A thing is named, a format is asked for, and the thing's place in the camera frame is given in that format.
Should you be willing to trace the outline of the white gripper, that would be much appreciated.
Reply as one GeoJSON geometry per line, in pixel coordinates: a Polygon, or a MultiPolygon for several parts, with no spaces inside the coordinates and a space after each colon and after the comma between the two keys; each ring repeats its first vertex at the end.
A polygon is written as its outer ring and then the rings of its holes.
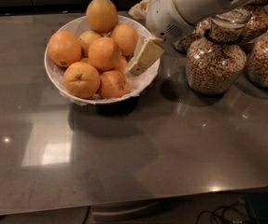
{"type": "Polygon", "coordinates": [[[147,28],[157,36],[139,38],[127,65],[127,73],[132,76],[145,73],[161,58],[164,53],[162,39],[177,41],[194,29],[181,17],[174,0],[142,0],[130,8],[129,15],[135,20],[146,19],[147,28]]]}

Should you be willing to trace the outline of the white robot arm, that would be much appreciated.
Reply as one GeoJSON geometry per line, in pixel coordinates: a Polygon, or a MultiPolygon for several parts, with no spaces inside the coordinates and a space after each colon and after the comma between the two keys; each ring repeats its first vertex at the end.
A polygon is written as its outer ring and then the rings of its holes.
{"type": "Polygon", "coordinates": [[[142,19],[152,36],[129,63],[128,71],[140,75],[151,67],[164,52],[164,46],[190,34],[200,22],[255,0],[142,0],[129,11],[135,19],[142,19]]]}

